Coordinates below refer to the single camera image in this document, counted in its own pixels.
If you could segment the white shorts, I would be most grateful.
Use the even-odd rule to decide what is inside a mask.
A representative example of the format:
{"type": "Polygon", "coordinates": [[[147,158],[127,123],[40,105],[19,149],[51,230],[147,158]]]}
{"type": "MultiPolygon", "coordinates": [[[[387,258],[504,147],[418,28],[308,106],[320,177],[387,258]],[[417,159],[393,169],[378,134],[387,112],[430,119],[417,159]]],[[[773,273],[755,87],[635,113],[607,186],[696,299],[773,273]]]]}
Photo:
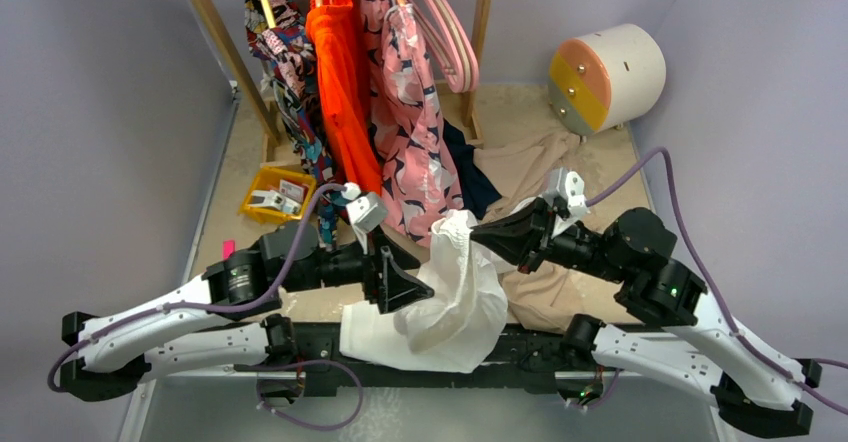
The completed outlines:
{"type": "Polygon", "coordinates": [[[499,276],[514,268],[470,239],[478,224],[468,210],[432,224],[430,258],[416,275],[432,298],[385,315],[365,301],[345,306],[341,354],[404,371],[473,372],[507,323],[499,276]]]}

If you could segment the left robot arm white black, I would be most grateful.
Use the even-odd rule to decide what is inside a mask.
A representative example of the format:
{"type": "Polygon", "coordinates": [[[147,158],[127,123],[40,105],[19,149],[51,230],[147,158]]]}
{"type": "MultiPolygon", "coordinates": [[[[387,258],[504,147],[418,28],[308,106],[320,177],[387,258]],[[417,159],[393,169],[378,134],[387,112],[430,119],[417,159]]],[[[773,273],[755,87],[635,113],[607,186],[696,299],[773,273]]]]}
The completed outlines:
{"type": "Polygon", "coordinates": [[[380,228],[327,251],[310,224],[287,222],[236,250],[177,289],[108,316],[71,312],[62,319],[65,355],[47,382],[85,402],[122,397],[167,375],[220,365],[284,371],[309,360],[290,318],[288,293],[357,285],[379,314],[430,299],[413,275],[420,261],[380,228]]]}

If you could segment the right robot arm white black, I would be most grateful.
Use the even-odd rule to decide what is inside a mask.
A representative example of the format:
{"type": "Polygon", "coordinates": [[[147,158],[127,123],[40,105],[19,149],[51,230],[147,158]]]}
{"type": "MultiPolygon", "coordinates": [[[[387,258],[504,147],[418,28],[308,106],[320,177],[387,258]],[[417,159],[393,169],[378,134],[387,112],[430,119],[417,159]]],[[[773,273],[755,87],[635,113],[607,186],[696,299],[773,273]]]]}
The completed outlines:
{"type": "Polygon", "coordinates": [[[582,223],[587,211],[581,196],[539,197],[474,227],[471,239],[522,273],[550,262],[618,284],[615,300],[628,314],[685,341],[689,350],[578,314],[561,343],[564,361],[576,369],[592,362],[623,369],[675,387],[752,436],[808,434],[813,412],[802,386],[819,381],[820,365],[745,339],[741,324],[722,311],[717,291],[674,259],[676,238],[650,210],[628,210],[600,233],[582,223]]]}

